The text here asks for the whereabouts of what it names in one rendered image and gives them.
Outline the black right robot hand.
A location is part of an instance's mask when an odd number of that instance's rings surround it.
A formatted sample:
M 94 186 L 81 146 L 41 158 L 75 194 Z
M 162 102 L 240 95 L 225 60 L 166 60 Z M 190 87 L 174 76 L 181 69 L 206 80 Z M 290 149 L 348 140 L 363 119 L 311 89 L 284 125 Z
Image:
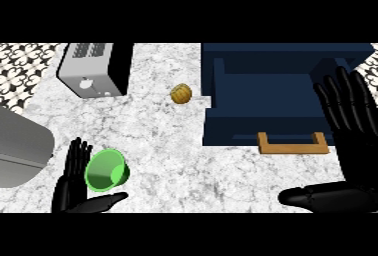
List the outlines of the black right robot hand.
M 335 69 L 314 83 L 343 181 L 283 190 L 278 203 L 312 213 L 378 212 L 378 107 L 357 71 Z

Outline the silver toaster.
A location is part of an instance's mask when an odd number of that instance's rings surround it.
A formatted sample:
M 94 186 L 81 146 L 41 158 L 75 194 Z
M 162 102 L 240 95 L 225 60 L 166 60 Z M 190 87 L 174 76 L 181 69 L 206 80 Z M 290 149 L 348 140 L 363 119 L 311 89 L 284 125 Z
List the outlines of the silver toaster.
M 82 98 L 126 94 L 132 43 L 69 43 L 55 77 Z

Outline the navy blue drawer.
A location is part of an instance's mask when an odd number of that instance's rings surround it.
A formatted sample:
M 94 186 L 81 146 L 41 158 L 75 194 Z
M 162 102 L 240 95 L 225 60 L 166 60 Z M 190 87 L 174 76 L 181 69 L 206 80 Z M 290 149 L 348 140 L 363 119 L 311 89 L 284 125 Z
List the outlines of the navy blue drawer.
M 203 43 L 200 94 L 205 146 L 253 146 L 256 134 L 274 144 L 308 144 L 332 132 L 312 85 L 335 68 L 352 70 L 373 54 L 369 43 Z

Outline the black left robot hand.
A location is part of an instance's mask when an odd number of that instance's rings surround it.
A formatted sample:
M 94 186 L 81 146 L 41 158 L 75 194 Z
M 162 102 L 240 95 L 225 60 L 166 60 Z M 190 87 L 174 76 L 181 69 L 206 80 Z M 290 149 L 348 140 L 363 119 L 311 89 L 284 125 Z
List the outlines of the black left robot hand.
M 53 213 L 101 213 L 128 197 L 125 192 L 118 192 L 86 198 L 84 171 L 89 161 L 91 149 L 92 146 L 79 137 L 70 141 L 63 174 L 54 186 L 50 208 Z

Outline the green cup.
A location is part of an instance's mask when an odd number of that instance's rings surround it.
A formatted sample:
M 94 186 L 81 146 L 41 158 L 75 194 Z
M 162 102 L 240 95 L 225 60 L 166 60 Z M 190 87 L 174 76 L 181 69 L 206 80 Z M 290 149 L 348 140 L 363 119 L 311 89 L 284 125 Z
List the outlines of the green cup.
M 98 151 L 85 166 L 84 181 L 94 192 L 109 191 L 122 185 L 129 177 L 129 168 L 120 152 L 115 149 Z

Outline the yellow ridged pastry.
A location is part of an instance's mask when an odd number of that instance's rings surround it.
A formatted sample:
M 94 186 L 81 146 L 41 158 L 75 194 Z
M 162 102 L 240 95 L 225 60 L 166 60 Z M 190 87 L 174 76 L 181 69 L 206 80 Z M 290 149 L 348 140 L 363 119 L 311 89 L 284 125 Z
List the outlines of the yellow ridged pastry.
M 171 100 L 175 104 L 185 104 L 191 98 L 191 89 L 181 83 L 178 84 L 169 92 Z

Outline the grey rounded appliance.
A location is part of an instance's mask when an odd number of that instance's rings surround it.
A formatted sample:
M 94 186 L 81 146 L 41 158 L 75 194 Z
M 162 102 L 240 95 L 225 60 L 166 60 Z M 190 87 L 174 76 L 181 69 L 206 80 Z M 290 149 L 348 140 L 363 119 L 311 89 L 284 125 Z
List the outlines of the grey rounded appliance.
M 26 183 L 51 158 L 50 130 L 0 106 L 0 188 Z

